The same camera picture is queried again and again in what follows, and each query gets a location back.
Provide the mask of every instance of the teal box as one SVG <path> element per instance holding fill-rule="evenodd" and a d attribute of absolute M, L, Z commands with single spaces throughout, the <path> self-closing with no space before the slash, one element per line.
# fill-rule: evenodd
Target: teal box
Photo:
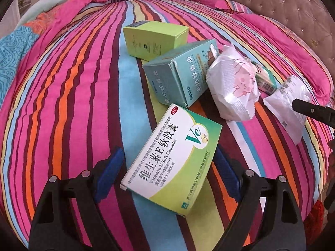
<path fill-rule="evenodd" d="M 158 101 L 188 108 L 208 88 L 206 73 L 218 57 L 216 40 L 188 43 L 143 65 Z"/>

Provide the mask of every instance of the screw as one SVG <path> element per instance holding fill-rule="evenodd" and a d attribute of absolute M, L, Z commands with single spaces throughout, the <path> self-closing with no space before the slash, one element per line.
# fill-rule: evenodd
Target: screw
<path fill-rule="evenodd" d="M 281 181 L 281 182 L 286 182 L 286 177 L 284 177 L 283 175 L 280 175 L 279 177 L 278 177 L 278 179 L 279 179 L 279 181 Z"/>
<path fill-rule="evenodd" d="M 252 177 L 255 175 L 255 172 L 253 170 L 246 170 L 246 175 Z"/>
<path fill-rule="evenodd" d="M 49 178 L 50 183 L 54 183 L 56 180 L 57 180 L 57 177 L 55 175 Z"/>
<path fill-rule="evenodd" d="M 85 170 L 81 172 L 82 177 L 89 177 L 91 175 L 91 172 L 89 170 Z"/>

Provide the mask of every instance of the light green box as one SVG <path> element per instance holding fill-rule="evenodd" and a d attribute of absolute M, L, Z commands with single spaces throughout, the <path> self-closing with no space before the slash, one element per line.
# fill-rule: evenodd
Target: light green box
<path fill-rule="evenodd" d="M 128 53 L 150 61 L 187 42 L 189 28 L 182 25 L 140 21 L 123 28 Z"/>
<path fill-rule="evenodd" d="M 120 187 L 186 216 L 211 166 L 222 126 L 172 104 Z"/>

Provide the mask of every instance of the blue gripper pad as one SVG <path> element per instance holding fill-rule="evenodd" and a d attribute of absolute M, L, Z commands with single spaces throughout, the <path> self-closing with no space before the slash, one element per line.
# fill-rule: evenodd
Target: blue gripper pad
<path fill-rule="evenodd" d="M 242 200 L 241 181 L 235 174 L 228 159 L 225 157 L 219 146 L 215 150 L 213 162 L 219 172 L 224 186 L 226 187 L 228 195 L 239 203 Z"/>
<path fill-rule="evenodd" d="M 114 181 L 122 167 L 124 160 L 124 152 L 122 148 L 118 148 L 116 152 L 109 158 L 109 162 L 100 175 L 95 195 L 94 195 L 94 201 L 96 203 L 99 203 L 102 199 L 105 199 L 112 188 Z"/>

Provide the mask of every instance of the barcode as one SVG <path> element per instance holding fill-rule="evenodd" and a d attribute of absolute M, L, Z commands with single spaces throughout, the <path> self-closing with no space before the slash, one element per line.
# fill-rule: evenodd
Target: barcode
<path fill-rule="evenodd" d="M 266 84 L 265 82 L 263 82 L 262 88 L 265 89 L 265 90 L 267 90 L 270 94 L 274 93 L 274 91 L 275 91 L 274 87 L 272 87 L 269 84 Z"/>

